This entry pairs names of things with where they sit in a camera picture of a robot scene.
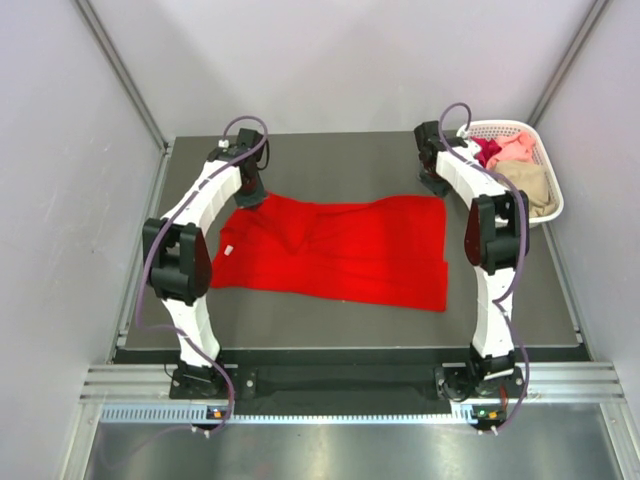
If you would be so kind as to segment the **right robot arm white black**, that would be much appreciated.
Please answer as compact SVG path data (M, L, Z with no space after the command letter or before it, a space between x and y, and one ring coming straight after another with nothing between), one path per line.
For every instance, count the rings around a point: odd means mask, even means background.
M444 394L487 396L516 374L511 313L518 263L529 248L528 198L481 167L480 147L438 121L414 128L421 182L436 196L454 192L468 208L464 250L477 281L477 320L465 373L446 373Z

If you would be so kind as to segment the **red t shirt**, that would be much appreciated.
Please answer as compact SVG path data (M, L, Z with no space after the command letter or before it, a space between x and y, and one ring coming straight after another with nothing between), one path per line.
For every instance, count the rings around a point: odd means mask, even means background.
M210 285L443 312L445 239L436 197L321 204L272 194L222 227Z

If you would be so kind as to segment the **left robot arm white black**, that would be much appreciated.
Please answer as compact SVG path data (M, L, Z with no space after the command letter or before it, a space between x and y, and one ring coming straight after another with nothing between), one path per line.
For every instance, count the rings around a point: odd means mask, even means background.
M143 276L169 313L167 326L180 345L172 374L172 399L213 399L233 393L210 322L206 295L213 278L206 234L233 198L241 207L267 197L259 162L269 154L267 135L242 128L231 142L218 142L182 199L142 228Z

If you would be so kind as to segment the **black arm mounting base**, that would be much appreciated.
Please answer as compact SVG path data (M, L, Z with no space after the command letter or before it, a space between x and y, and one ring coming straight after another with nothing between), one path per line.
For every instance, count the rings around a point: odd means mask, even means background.
M225 349L218 364L233 393L213 399L231 399L236 415L284 417L447 413L452 402L520 396L520 367L486 395L456 401L444 394L444 375L465 373L469 357L468 348ZM172 386L178 359L175 350L123 349L114 361L166 365Z

